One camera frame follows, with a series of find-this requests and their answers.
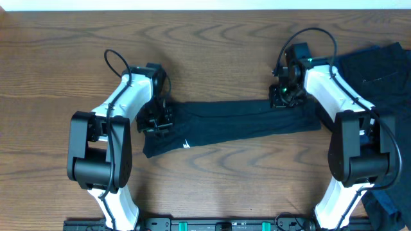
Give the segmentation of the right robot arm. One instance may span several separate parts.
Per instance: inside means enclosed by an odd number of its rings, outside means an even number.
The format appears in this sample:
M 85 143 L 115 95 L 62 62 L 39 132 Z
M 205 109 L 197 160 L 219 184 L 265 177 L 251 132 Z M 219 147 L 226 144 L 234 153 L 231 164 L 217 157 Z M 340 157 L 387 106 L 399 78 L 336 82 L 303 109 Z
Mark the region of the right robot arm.
M 333 128 L 328 150 L 331 181 L 313 210 L 307 230 L 343 230 L 354 208 L 369 191 L 389 189 L 398 181 L 402 159 L 395 119 L 376 110 L 339 75 L 335 58 L 314 58 L 306 43 L 285 45 L 270 86 L 270 104 L 292 108 L 313 97 Z

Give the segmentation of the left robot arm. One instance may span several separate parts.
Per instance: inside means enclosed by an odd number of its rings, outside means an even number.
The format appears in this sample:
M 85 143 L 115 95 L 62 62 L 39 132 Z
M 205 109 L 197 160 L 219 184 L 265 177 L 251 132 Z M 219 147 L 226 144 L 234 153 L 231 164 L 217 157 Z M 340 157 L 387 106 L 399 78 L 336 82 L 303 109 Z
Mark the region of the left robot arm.
M 73 114 L 67 176 L 94 197 L 111 230 L 134 230 L 139 208 L 127 182 L 132 170 L 131 127 L 148 137 L 164 137 L 173 125 L 161 95 L 166 71 L 161 64 L 127 67 L 115 91 L 91 112 Z

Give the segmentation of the dark teal t-shirt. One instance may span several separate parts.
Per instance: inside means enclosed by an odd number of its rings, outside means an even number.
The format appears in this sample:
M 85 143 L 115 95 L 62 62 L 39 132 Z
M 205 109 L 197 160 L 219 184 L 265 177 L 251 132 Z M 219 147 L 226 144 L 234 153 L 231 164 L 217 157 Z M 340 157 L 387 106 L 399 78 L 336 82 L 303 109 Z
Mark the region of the dark teal t-shirt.
M 314 102 L 292 108 L 272 108 L 267 100 L 173 102 L 170 107 L 174 124 L 169 132 L 145 137 L 148 158 L 179 148 L 321 129 Z

